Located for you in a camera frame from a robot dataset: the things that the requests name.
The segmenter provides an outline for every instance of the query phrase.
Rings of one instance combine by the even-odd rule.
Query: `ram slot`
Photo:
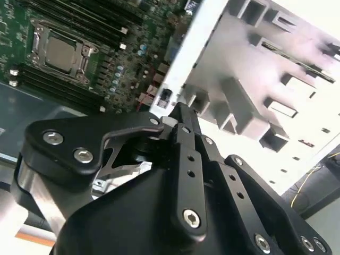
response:
[[[84,113],[97,113],[104,98],[63,81],[36,68],[21,64],[19,67],[21,90],[46,96],[62,105]]]
[[[112,10],[108,10],[104,6],[94,3],[93,0],[72,3],[72,5],[78,6],[79,8],[82,8],[88,12],[100,13],[100,16],[97,15],[98,18],[102,19],[103,22],[106,22],[118,30],[120,30],[122,27],[126,28],[128,26],[127,19],[121,17]]]
[[[130,10],[126,10],[124,7],[119,6],[116,3],[109,2],[108,0],[94,0],[94,2],[98,3],[100,6],[111,10],[112,12],[117,13],[118,15],[126,18],[127,20],[141,26],[143,24],[143,15],[139,12],[135,11],[135,13]]]
[[[46,3],[25,3],[26,7],[29,7],[51,19],[54,19],[71,29],[77,30],[88,37],[92,38],[94,41],[101,41],[108,46],[113,48],[118,48],[121,42],[122,37],[119,37],[113,33],[110,33],[108,30],[100,27],[99,25],[87,20],[77,17],[63,9],[60,9],[59,6],[49,6]]]

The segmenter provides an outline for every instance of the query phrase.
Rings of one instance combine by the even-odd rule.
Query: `metal plate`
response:
[[[84,114],[0,84],[0,116],[0,158],[16,162],[29,124]]]
[[[257,46],[254,38],[259,35],[302,63],[314,64],[326,70],[336,81],[340,81],[337,73],[340,70],[339,62],[324,53],[329,50],[328,44],[339,42],[272,1],[254,1],[268,6],[269,12],[279,11],[282,18],[288,21],[284,22],[286,26],[280,27],[278,20],[270,13],[266,13],[260,22],[240,19],[237,16],[242,17],[242,14],[239,15],[237,8],[236,13],[235,8],[230,8],[235,2],[230,0],[186,84],[207,92],[210,105],[202,114],[205,120],[201,120],[200,124],[202,132],[218,144],[221,154],[224,157],[239,154],[282,194],[340,143],[340,89],[338,82],[331,84],[307,75],[301,66],[289,59],[261,45]],[[290,7],[294,5],[299,6],[300,13],[308,13],[307,1],[304,1],[304,5],[291,3]],[[316,93],[312,98],[281,83],[288,73],[315,88]],[[222,86],[227,86],[224,82],[230,77],[240,79],[260,115],[271,124],[282,127],[290,138],[279,152],[263,148],[258,141],[242,135],[218,130],[216,110],[221,102],[225,102]],[[182,85],[181,82],[177,84],[178,90]],[[290,118],[268,110],[264,105],[268,97],[296,110],[298,114]],[[154,105],[151,111],[158,113]]]

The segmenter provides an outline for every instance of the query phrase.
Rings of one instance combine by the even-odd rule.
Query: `black metal bracket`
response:
[[[230,155],[225,163],[236,169],[263,224],[285,254],[332,253],[326,241],[245,160],[237,155]]]
[[[82,183],[83,188],[100,170],[108,139],[157,135],[163,128],[160,120],[148,112],[39,121],[27,127],[21,154],[31,169],[54,182],[73,188]],[[46,142],[44,134],[48,132],[57,133],[62,142]],[[78,149],[90,152],[91,160],[77,160],[74,154]]]
[[[215,142],[201,134],[193,110],[178,103],[170,117],[178,121],[174,127],[143,112],[28,127],[22,162],[59,189],[72,183],[80,193],[113,166],[131,159],[152,162],[150,171],[72,211],[54,255],[102,254],[108,246],[116,254],[332,254],[242,158],[219,154]],[[60,137],[47,142],[46,132],[57,132],[62,142]],[[79,148],[92,159],[76,159]],[[103,164],[106,148],[113,153]]]

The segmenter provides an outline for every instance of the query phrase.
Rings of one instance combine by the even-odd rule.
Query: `gray surface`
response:
[[[82,115],[0,84],[0,158],[15,161],[23,145],[24,131],[34,122]]]
[[[337,199],[323,210],[307,219],[307,223],[325,239],[334,255],[340,254],[339,213],[340,199]]]
[[[92,187],[82,192],[69,192],[31,170],[24,161],[20,166],[18,184],[32,195],[57,236],[75,211],[93,201]]]

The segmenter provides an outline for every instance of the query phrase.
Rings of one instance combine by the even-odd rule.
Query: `yellow wire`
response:
[[[296,198],[297,198],[298,195],[300,194],[301,189],[302,189],[302,187],[304,186],[304,184],[306,183],[306,181],[308,180],[309,176],[311,176],[317,169],[320,169],[320,168],[322,168],[322,166],[313,167],[313,168],[312,168],[313,171],[310,172],[310,173],[307,175],[306,179],[304,179],[304,181],[303,181],[303,183],[301,184],[301,186],[299,187],[299,189],[298,189],[298,191],[297,191],[297,193],[296,193],[294,199],[292,200],[292,203],[291,203],[291,207],[292,207],[292,208],[293,208],[293,205],[294,205],[294,202],[295,202]]]
[[[335,156],[337,156],[337,155],[340,155],[340,152],[335,153],[335,154],[333,154],[333,155],[330,155],[328,158],[333,158],[333,157],[335,157]],[[320,169],[320,168],[322,168],[322,166],[313,167],[313,168],[312,168],[313,171],[310,172],[310,173],[307,175],[306,179],[304,179],[303,183],[301,184],[301,186],[300,186],[300,188],[298,189],[298,191],[297,191],[295,197],[294,197],[293,200],[292,200],[292,203],[291,203],[291,207],[292,207],[292,208],[293,208],[294,202],[296,201],[296,198],[297,198],[298,195],[300,194],[301,189],[302,189],[302,187],[304,186],[304,184],[306,183],[306,181],[308,180],[309,176],[311,176],[317,169]]]
[[[335,157],[335,156],[337,156],[337,155],[339,155],[339,154],[340,154],[340,152],[338,152],[338,153],[335,153],[335,154],[333,154],[333,155],[329,156],[328,158],[333,158],[333,157]]]

